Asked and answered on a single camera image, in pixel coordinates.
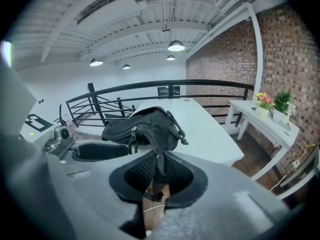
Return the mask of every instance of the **potted plant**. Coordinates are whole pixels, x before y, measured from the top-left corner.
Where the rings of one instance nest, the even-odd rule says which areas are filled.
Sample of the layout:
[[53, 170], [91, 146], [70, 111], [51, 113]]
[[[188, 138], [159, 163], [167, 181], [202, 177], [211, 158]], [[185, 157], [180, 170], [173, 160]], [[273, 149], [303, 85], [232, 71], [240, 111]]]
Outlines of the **potted plant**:
[[270, 109], [274, 106], [274, 100], [265, 92], [257, 93], [253, 99], [256, 100], [257, 105], [255, 112], [262, 120], [267, 119]]
[[279, 123], [286, 115], [292, 101], [291, 91], [281, 90], [274, 98], [273, 121]]
[[290, 116], [296, 113], [296, 108], [297, 107], [292, 102], [290, 102], [288, 111], [286, 112], [284, 117], [281, 119], [281, 121], [284, 122], [285, 124], [289, 123]]

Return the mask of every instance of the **black bag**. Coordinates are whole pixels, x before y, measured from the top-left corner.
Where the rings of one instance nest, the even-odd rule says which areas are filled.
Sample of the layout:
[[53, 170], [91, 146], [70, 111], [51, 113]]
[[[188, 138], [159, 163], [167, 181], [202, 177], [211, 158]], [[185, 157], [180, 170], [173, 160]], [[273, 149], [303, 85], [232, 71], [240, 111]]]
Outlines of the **black bag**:
[[157, 155], [173, 151], [179, 140], [188, 145], [185, 136], [170, 111], [159, 106], [143, 109], [126, 120], [109, 120], [101, 135], [102, 140], [127, 144], [129, 154], [132, 154], [133, 144], [135, 153], [138, 145], [150, 144]]

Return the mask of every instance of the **white desk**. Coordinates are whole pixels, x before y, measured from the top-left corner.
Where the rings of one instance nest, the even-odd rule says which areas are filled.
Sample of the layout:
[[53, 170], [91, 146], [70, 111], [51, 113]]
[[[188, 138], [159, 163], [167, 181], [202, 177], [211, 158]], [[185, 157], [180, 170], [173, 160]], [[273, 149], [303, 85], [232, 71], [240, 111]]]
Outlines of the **white desk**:
[[298, 136], [299, 128], [293, 123], [289, 122], [291, 130], [286, 130], [274, 122], [270, 116], [266, 120], [261, 120], [256, 112], [252, 109], [256, 107], [256, 103], [250, 100], [230, 100], [230, 105], [230, 110], [225, 121], [226, 126], [231, 124], [235, 111], [243, 113], [244, 117], [244, 121], [240, 127], [237, 138], [238, 140], [241, 140], [248, 127], [248, 123], [250, 123], [264, 136], [266, 136], [275, 147], [278, 147], [279, 145], [282, 146], [272, 160], [251, 178], [255, 181], [269, 171], [287, 153], [290, 147], [293, 146]]
[[173, 114], [189, 142], [182, 145], [179, 141], [174, 151], [228, 166], [244, 156], [229, 134], [193, 98], [147, 100], [134, 113], [157, 106]]

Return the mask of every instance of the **white console table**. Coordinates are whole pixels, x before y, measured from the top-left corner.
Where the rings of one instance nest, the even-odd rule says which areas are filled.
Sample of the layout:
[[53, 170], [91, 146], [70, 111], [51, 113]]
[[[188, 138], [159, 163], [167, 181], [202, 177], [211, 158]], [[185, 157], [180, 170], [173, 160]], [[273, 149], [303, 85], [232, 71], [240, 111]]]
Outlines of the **white console table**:
[[287, 130], [278, 123], [274, 122], [270, 116], [266, 120], [261, 120], [253, 110], [253, 108], [256, 107], [256, 103], [251, 100], [230, 100], [229, 102], [230, 110], [225, 121], [225, 126], [230, 126], [235, 111], [241, 112], [244, 117], [244, 121], [240, 127], [237, 138], [238, 140], [241, 140], [248, 127], [248, 124], [250, 123], [254, 128], [266, 136], [275, 147], [281, 145], [281, 149], [271, 159], [271, 161], [251, 178], [255, 181], [268, 172], [274, 165], [276, 165], [276, 163], [293, 146], [298, 136], [299, 128], [293, 123], [289, 122], [290, 130]]

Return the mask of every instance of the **black sign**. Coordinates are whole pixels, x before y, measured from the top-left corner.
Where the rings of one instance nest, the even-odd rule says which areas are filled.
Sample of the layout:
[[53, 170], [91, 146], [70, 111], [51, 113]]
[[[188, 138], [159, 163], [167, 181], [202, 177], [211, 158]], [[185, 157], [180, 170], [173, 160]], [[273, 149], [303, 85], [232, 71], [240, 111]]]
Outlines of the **black sign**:
[[42, 119], [41, 117], [37, 116], [36, 114], [28, 115], [27, 121], [25, 121], [25, 123], [40, 133], [43, 132], [44, 130], [50, 128], [51, 126], [53, 126], [52, 123]]

